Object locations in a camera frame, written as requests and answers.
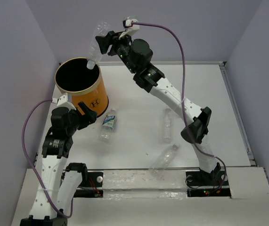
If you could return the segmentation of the clear bottle white cap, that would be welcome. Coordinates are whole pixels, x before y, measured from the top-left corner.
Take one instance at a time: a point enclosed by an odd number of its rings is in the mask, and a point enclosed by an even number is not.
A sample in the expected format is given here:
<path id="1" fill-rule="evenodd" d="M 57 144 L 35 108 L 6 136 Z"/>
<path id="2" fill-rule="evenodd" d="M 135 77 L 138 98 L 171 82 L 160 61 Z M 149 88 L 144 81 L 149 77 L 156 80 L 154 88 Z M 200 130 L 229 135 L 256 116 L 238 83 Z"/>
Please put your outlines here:
<path id="1" fill-rule="evenodd" d="M 104 21 L 99 22 L 94 30 L 94 33 L 92 35 L 92 41 L 89 47 L 89 54 L 87 56 L 87 68 L 90 70 L 92 70 L 95 67 L 95 65 L 97 65 L 101 61 L 102 58 L 102 54 L 100 52 L 100 48 L 95 37 L 106 36 L 108 30 L 109 30 L 109 24 Z"/>

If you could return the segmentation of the clear bottle green white label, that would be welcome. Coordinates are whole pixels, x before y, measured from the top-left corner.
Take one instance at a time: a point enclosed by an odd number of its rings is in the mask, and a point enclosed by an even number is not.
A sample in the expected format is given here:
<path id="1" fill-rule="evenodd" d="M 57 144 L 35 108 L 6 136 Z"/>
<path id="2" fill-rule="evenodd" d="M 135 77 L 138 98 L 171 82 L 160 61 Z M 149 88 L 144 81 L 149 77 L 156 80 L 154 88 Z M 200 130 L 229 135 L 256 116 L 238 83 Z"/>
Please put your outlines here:
<path id="1" fill-rule="evenodd" d="M 106 113 L 98 138 L 101 141 L 109 142 L 111 140 L 111 136 L 115 131 L 117 123 L 117 112 L 116 109 L 112 108 L 109 112 Z"/>

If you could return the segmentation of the clear bottle front grey cap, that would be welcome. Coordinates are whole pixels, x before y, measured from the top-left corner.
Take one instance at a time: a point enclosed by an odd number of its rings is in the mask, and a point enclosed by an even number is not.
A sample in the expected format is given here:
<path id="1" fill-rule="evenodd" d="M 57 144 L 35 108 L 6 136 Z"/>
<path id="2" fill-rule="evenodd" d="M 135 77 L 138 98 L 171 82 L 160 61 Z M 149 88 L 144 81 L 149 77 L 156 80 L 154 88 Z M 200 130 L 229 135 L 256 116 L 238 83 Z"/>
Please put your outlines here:
<path id="1" fill-rule="evenodd" d="M 149 172 L 155 178 L 160 178 L 178 154 L 179 144 L 172 144 L 164 149 L 149 167 Z"/>

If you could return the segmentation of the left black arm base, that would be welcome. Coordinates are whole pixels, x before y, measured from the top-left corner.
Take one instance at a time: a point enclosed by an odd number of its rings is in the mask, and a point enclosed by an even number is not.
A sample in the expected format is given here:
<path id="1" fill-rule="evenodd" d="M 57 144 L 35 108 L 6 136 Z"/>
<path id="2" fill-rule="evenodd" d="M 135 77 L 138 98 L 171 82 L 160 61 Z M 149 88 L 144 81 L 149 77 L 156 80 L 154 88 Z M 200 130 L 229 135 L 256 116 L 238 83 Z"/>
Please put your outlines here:
<path id="1" fill-rule="evenodd" d="M 102 198 L 104 191 L 103 172 L 88 172 L 87 180 L 83 180 L 74 193 L 74 198 Z"/>

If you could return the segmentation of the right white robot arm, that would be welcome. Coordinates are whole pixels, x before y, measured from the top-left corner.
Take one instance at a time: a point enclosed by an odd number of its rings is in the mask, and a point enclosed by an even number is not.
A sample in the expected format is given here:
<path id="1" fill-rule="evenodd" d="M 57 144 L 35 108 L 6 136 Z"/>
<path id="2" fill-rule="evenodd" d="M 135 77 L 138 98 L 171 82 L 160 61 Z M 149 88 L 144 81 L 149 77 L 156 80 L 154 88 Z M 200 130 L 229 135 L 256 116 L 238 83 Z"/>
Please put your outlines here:
<path id="1" fill-rule="evenodd" d="M 191 180 L 200 186 L 215 184 L 221 166 L 205 142 L 211 109 L 202 108 L 181 96 L 164 73 L 151 63 L 153 52 L 145 40 L 133 40 L 128 34 L 114 31 L 108 32 L 106 36 L 96 36 L 95 40 L 101 54 L 118 56 L 134 75 L 133 79 L 140 88 L 160 99 L 187 123 L 180 135 L 193 146 L 199 162 L 199 172 Z"/>

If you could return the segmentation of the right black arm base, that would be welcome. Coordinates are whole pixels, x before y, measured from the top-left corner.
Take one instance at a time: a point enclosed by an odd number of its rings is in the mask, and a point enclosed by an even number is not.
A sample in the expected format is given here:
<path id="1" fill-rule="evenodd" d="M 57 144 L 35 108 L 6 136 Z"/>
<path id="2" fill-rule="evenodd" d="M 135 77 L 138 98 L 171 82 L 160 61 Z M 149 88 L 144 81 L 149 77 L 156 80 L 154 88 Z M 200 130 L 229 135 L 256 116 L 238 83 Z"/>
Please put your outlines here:
<path id="1" fill-rule="evenodd" d="M 218 173 L 218 177 L 213 181 L 205 181 L 201 178 L 200 171 L 186 171 L 185 183 L 188 197 L 231 197 L 228 178 L 223 185 L 224 171 Z"/>

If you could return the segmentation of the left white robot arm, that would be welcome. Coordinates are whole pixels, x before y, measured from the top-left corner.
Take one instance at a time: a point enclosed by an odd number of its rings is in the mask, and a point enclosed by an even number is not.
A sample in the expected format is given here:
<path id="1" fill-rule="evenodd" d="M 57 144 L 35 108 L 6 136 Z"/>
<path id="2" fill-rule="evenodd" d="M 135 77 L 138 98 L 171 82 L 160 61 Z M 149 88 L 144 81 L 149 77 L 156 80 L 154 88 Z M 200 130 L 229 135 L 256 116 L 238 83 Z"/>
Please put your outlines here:
<path id="1" fill-rule="evenodd" d="M 83 102 L 78 106 L 79 109 L 68 101 L 58 100 L 42 145 L 41 171 L 28 161 L 39 186 L 29 216 L 20 221 L 22 226 L 66 226 L 73 214 L 74 194 L 87 183 L 88 170 L 84 163 L 66 162 L 75 132 L 97 119 L 97 113 Z"/>

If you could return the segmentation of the orange cylindrical bin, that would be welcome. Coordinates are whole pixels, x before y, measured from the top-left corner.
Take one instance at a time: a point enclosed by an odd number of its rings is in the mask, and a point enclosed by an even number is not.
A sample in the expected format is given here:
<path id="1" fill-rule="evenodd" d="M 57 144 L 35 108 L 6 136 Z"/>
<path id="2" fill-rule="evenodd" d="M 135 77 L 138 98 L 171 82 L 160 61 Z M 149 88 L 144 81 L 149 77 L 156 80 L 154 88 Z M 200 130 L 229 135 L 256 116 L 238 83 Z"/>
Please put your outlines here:
<path id="1" fill-rule="evenodd" d="M 55 84 L 60 92 L 72 97 L 72 104 L 84 115 L 79 107 L 83 102 L 100 117 L 109 106 L 101 69 L 94 65 L 87 68 L 88 60 L 84 57 L 73 58 L 62 63 L 55 73 Z"/>

